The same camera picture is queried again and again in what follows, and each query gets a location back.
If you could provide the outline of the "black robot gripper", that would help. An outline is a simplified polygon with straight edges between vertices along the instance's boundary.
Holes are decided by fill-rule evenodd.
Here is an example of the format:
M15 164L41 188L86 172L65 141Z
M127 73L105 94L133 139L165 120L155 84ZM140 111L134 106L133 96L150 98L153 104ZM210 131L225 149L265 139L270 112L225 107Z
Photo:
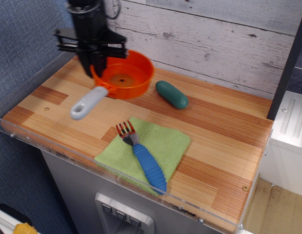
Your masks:
M104 7L68 7L74 27L54 31L58 48L77 53L85 73L92 77L94 65L97 76L106 69L107 57L126 58L126 38L111 31Z

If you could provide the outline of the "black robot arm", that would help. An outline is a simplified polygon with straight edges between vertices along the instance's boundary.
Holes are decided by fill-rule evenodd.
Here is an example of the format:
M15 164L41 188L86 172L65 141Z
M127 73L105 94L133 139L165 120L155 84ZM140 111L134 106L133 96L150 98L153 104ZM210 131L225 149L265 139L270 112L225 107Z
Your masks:
M111 31L107 19L115 19L105 12L102 0L69 0L67 11L71 14L74 27L54 31L60 51L76 53L86 72L93 78L90 67L102 77L107 67L107 58L127 57L126 37Z

